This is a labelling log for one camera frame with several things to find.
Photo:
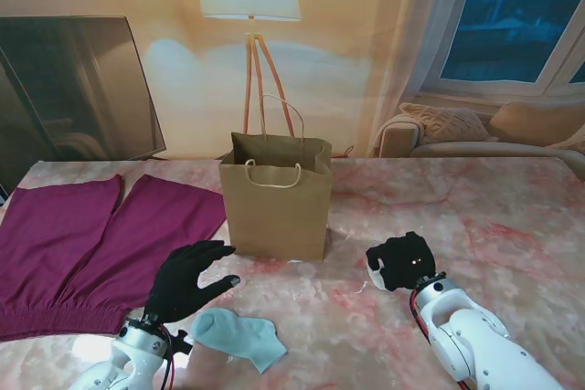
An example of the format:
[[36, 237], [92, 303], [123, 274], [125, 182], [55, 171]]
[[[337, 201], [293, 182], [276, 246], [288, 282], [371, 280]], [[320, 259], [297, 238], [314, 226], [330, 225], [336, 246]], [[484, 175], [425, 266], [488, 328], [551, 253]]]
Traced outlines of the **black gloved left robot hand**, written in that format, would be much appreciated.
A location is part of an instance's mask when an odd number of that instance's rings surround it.
[[203, 240], [174, 250], [154, 276], [144, 306], [143, 321], [154, 325], [181, 321], [240, 283], [228, 275], [199, 288], [199, 275], [236, 249], [222, 240]]

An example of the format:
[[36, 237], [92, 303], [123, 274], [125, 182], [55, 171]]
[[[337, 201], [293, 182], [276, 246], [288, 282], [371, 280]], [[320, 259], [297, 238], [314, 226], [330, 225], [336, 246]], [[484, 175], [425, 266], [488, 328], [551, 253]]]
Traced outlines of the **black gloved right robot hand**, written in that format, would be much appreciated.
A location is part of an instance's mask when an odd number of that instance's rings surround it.
[[434, 256], [426, 240], [414, 231], [390, 237], [366, 252], [367, 272], [380, 290], [414, 290], [417, 281], [436, 274]]

